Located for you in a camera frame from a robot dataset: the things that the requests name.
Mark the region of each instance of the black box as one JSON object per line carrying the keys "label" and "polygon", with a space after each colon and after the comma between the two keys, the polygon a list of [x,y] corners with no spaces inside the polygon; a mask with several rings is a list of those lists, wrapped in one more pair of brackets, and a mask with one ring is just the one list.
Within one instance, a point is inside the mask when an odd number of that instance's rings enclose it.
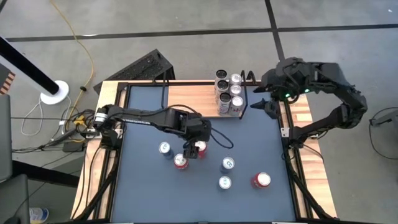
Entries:
{"label": "black box", "polygon": [[[163,80],[164,74],[166,80],[175,80],[173,65],[155,49],[106,80]],[[102,82],[94,86],[94,91],[100,94],[101,87]]]}

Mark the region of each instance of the can lid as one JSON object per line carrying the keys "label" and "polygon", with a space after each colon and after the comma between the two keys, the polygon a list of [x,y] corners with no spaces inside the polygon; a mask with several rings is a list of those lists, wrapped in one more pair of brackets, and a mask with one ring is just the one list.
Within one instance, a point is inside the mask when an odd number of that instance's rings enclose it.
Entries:
{"label": "can lid", "polygon": [[231,81],[234,83],[239,83],[242,81],[242,77],[240,74],[232,74],[231,75]]}
{"label": "can lid", "polygon": [[225,169],[232,169],[235,166],[235,161],[231,157],[225,157],[223,159],[223,167]]}
{"label": "can lid", "polygon": [[222,102],[227,103],[227,102],[231,101],[231,95],[229,93],[222,93],[222,94],[220,94],[220,100]]}
{"label": "can lid", "polygon": [[218,70],[218,71],[216,72],[216,77],[217,77],[217,78],[226,78],[226,71],[224,71],[224,70]]}
{"label": "can lid", "polygon": [[182,166],[187,163],[187,159],[181,153],[178,153],[174,157],[174,163],[178,166]]}
{"label": "can lid", "polygon": [[162,142],[159,145],[159,152],[160,153],[168,153],[170,151],[170,144],[168,142]]}
{"label": "can lid", "polygon": [[222,176],[220,177],[220,179],[218,180],[218,185],[220,185],[220,187],[222,189],[228,189],[231,187],[232,185],[232,181],[229,177],[227,176]]}
{"label": "can lid", "polygon": [[240,96],[235,96],[232,98],[232,104],[234,106],[242,106],[243,105],[243,99]]}
{"label": "can lid", "polygon": [[226,90],[226,89],[228,89],[228,82],[226,82],[225,80],[220,80],[220,81],[218,81],[218,83],[217,83],[217,87],[218,87],[220,90]]}
{"label": "can lid", "polygon": [[259,184],[263,186],[268,186],[269,183],[271,183],[271,177],[266,172],[259,173],[257,180],[259,181]]}
{"label": "can lid", "polygon": [[233,94],[240,94],[242,92],[242,88],[239,85],[232,85],[231,86],[231,93]]}
{"label": "can lid", "polygon": [[195,146],[199,147],[199,151],[203,151],[206,149],[206,143],[204,141],[195,142]]}

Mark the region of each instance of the red soda can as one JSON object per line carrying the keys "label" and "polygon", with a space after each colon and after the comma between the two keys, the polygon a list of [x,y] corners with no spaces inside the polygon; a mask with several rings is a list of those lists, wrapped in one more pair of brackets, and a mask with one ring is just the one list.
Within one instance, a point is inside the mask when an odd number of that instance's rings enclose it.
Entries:
{"label": "red soda can", "polygon": [[206,156],[206,149],[207,149],[207,144],[204,141],[197,141],[195,142],[195,147],[198,147],[198,157],[199,159],[204,159]]}
{"label": "red soda can", "polygon": [[251,179],[252,186],[263,189],[271,183],[271,177],[266,172],[259,172]]}
{"label": "red soda can", "polygon": [[178,153],[174,157],[174,165],[177,169],[184,170],[188,167],[188,159],[184,158],[181,153]]}

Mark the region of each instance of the soda can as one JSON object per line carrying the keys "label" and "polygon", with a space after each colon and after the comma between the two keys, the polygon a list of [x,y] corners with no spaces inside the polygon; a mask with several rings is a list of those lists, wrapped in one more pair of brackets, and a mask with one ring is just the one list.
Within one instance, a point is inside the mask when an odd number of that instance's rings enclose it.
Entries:
{"label": "soda can", "polygon": [[49,217],[47,208],[29,208],[29,218],[31,224],[44,223]]}
{"label": "soda can", "polygon": [[229,178],[227,176],[222,176],[218,180],[218,188],[221,191],[228,190],[231,187],[231,185],[232,185],[231,178]]}
{"label": "soda can", "polygon": [[270,183],[271,177],[266,172],[259,172],[251,179],[252,186],[257,189],[266,188]]}
{"label": "soda can", "polygon": [[197,141],[195,142],[195,146],[199,148],[198,150],[198,157],[199,159],[204,159],[206,156],[206,149],[207,149],[207,144],[204,141]]}
{"label": "soda can", "polygon": [[242,93],[242,87],[239,85],[231,85],[229,88],[229,94],[231,97],[240,96]]}
{"label": "soda can", "polygon": [[216,86],[216,103],[218,103],[219,99],[220,99],[220,95],[222,93],[227,93],[229,89],[228,86],[228,82],[226,82],[225,80],[220,80],[217,82],[217,86]]}
{"label": "soda can", "polygon": [[224,71],[224,70],[218,70],[216,72],[216,80],[214,82],[214,89],[216,89],[218,81],[226,80],[226,76],[227,76],[227,74],[226,74],[226,71]]}
{"label": "soda can", "polygon": [[231,157],[225,157],[223,159],[223,162],[221,163],[220,166],[220,171],[223,174],[227,174],[231,171],[231,169],[235,166],[235,161]]}
{"label": "soda can", "polygon": [[243,99],[240,96],[235,96],[232,98],[229,104],[229,115],[240,116],[243,108]]}
{"label": "soda can", "polygon": [[232,74],[231,78],[229,79],[229,85],[238,85],[242,84],[242,77],[240,74]]}
{"label": "soda can", "polygon": [[179,170],[184,170],[188,167],[188,159],[184,158],[181,153],[178,153],[174,157],[174,165]]}
{"label": "soda can", "polygon": [[162,142],[159,145],[159,152],[166,158],[166,159],[173,159],[174,152],[168,142]]}
{"label": "soda can", "polygon": [[229,93],[222,93],[220,99],[218,100],[218,113],[226,114],[229,110],[229,105],[231,104],[231,95]]}

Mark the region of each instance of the black pole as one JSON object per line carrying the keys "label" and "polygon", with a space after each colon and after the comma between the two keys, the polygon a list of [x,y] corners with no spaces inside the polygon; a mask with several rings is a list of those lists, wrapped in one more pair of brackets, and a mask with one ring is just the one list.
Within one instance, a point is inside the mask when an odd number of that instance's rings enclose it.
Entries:
{"label": "black pole", "polygon": [[43,92],[46,95],[49,93],[54,95],[58,92],[59,86],[53,80],[46,76],[45,73],[38,69],[2,37],[0,37],[0,56],[1,64],[16,75],[21,75],[22,72],[22,74],[28,76],[38,84],[39,87],[46,91]]}

